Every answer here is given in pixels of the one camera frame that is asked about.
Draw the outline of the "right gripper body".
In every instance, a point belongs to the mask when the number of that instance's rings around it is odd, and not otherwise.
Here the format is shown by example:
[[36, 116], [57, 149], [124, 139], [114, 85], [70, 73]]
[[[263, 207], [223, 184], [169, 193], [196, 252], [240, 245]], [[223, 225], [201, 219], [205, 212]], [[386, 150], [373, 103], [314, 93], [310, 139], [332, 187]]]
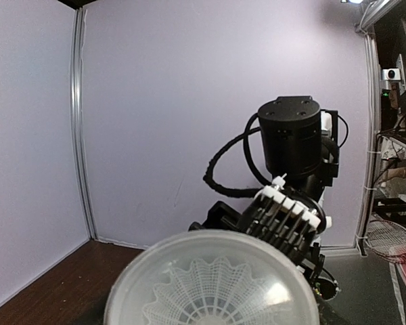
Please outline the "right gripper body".
[[262, 189], [241, 213], [216, 202], [206, 220], [193, 222], [189, 230], [227, 230], [257, 238], [283, 253], [311, 288], [330, 300], [340, 292], [340, 286], [324, 268], [325, 256], [317, 242], [329, 222], [321, 206], [308, 196], [292, 190]]

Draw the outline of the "white shuttlecock tube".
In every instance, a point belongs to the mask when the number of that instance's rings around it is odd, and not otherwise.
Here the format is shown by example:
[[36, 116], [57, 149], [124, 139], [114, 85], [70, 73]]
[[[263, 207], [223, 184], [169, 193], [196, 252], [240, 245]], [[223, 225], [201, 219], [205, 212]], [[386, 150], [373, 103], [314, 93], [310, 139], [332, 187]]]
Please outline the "white shuttlecock tube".
[[311, 287], [283, 253], [238, 232], [198, 230], [136, 257], [111, 288], [105, 324], [318, 324]]

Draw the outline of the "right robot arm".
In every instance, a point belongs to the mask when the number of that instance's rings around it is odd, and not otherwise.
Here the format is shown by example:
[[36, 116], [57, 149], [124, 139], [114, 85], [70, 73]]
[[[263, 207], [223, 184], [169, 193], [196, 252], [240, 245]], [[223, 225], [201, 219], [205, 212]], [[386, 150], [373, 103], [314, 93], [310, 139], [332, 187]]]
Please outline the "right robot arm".
[[[319, 241], [332, 224], [321, 199], [339, 173], [341, 121], [337, 111], [322, 109], [310, 96], [279, 97], [262, 105], [244, 131], [210, 159], [203, 177], [215, 192], [250, 198], [250, 205], [238, 212], [218, 201], [206, 220], [193, 223], [191, 229], [229, 230], [258, 238], [298, 266], [322, 299], [334, 298], [340, 287], [324, 267]], [[215, 181], [219, 159], [235, 144], [242, 145], [259, 188], [228, 188]]]

